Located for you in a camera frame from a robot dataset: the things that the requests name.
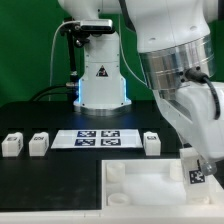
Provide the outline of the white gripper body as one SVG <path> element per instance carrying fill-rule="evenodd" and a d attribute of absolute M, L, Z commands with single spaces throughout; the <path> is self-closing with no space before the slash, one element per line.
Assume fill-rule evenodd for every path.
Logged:
<path fill-rule="evenodd" d="M 213 82 L 220 102 L 221 114 L 215 120 L 215 105 L 207 85 L 190 82 L 174 92 L 174 100 L 153 94 L 162 116 L 176 132 L 209 162 L 224 159 L 224 84 Z"/>

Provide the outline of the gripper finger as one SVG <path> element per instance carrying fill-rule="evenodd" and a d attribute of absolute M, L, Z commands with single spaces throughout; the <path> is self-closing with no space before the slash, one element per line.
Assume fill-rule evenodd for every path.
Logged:
<path fill-rule="evenodd" d="M 217 172 L 217 166 L 214 162 L 202 160 L 200 167 L 205 176 L 214 175 Z"/>

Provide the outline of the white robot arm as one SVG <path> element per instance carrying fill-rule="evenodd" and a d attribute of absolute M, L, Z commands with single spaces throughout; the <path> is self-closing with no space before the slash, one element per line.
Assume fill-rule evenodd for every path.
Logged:
<path fill-rule="evenodd" d="M 212 82 L 208 11 L 218 0 L 58 0 L 82 26 L 98 10 L 121 11 L 163 117 L 202 157 L 205 175 L 224 159 L 224 83 Z"/>

